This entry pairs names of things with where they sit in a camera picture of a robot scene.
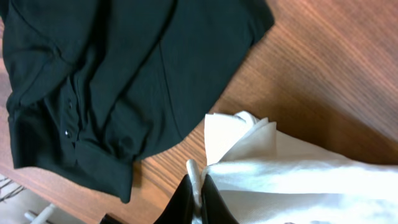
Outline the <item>white t-shirt black print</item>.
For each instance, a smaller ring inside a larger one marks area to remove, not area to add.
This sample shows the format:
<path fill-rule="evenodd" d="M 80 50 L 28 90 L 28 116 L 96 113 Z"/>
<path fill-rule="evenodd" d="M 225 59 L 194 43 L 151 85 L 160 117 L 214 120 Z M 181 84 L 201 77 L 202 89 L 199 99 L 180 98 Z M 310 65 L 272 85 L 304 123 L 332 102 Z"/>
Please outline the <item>white t-shirt black print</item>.
<path fill-rule="evenodd" d="M 367 164 L 293 138 L 242 111 L 205 116 L 207 165 L 187 162 L 202 222 L 208 174 L 240 223 L 396 223 L 397 167 Z"/>

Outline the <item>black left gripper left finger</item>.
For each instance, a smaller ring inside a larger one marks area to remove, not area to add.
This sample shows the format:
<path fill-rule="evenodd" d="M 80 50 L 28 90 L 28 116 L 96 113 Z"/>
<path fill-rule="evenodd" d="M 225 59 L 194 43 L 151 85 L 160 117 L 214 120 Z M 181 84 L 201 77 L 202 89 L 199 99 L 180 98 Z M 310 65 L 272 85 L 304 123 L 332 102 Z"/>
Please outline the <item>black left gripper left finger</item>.
<path fill-rule="evenodd" d="M 194 208 L 192 183 L 187 174 L 154 224 L 191 224 Z"/>

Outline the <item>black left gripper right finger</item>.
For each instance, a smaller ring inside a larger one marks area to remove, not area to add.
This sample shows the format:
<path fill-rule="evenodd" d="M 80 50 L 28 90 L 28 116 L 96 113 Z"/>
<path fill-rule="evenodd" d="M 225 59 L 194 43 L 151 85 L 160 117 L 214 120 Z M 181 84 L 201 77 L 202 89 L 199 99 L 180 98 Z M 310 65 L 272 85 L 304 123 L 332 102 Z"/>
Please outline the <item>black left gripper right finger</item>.
<path fill-rule="evenodd" d="M 208 174 L 201 188 L 201 199 L 201 216 L 204 224 L 238 224 Z"/>

